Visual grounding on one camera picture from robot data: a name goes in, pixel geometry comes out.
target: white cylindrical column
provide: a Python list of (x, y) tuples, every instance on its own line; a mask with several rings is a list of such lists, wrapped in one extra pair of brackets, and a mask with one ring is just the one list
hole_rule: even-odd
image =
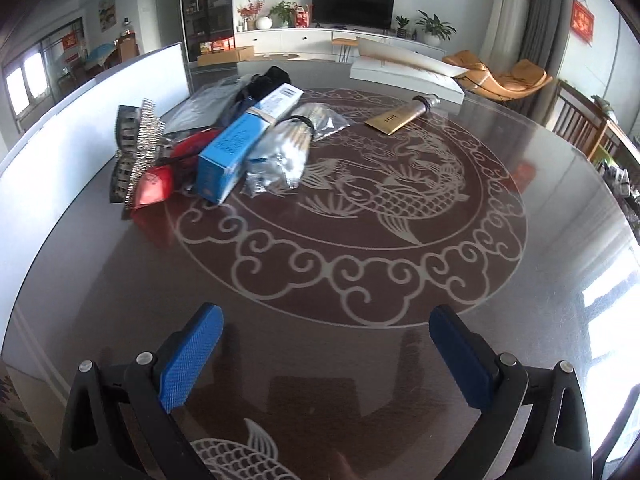
[(518, 62), (529, 13), (529, 0), (494, 0), (480, 59), (494, 74), (508, 72)]

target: blue textured pad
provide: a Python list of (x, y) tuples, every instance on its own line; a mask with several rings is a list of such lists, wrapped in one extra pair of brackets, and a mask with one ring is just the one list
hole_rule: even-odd
[(478, 410), (489, 408), (494, 400), (491, 374), (482, 366), (471, 342), (439, 307), (429, 316), (429, 335), (465, 396), (466, 403)]
[(186, 402), (203, 366), (220, 339), (224, 323), (222, 309), (210, 305), (164, 368), (160, 376), (159, 398), (167, 413)]

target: blue gripper pad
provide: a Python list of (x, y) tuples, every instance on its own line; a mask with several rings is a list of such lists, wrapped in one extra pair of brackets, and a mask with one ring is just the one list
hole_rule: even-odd
[(482, 357), (486, 355), (478, 354), (478, 341), (474, 341), (474, 336), (490, 350), (489, 345), (480, 336), (470, 332), (448, 306), (437, 306), (431, 312), (429, 335), (456, 380), (466, 403), (478, 410), (488, 409), (494, 400), (498, 368), (494, 365), (495, 370), (493, 367), (487, 369), (490, 364), (486, 360), (483, 364)]
[(188, 323), (182, 340), (161, 371), (159, 399), (164, 410), (182, 406), (216, 347), (225, 319), (222, 309), (206, 303)]

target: bright window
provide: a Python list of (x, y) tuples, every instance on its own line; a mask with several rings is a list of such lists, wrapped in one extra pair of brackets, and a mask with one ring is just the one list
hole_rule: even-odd
[(47, 85), (42, 55), (39, 52), (24, 60), (24, 73), (27, 76), (31, 97), (37, 97), (47, 91), (49, 85)]
[(29, 97), (27, 96), (27, 89), (24, 87), (24, 79), (22, 78), (20, 67), (9, 74), (6, 79), (6, 86), (9, 89), (9, 97), (11, 98), (14, 112), (18, 115), (29, 106)]

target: gray curtain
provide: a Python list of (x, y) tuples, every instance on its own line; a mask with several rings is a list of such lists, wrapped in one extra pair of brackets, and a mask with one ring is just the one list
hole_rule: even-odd
[[(561, 5), (562, 0), (530, 1), (529, 17), (520, 47), (519, 59), (529, 59), (536, 65), (547, 68), (556, 30), (558, 30)], [(532, 112), (537, 98), (538, 94), (536, 93), (524, 99), (510, 101), (508, 107), (528, 116)]]

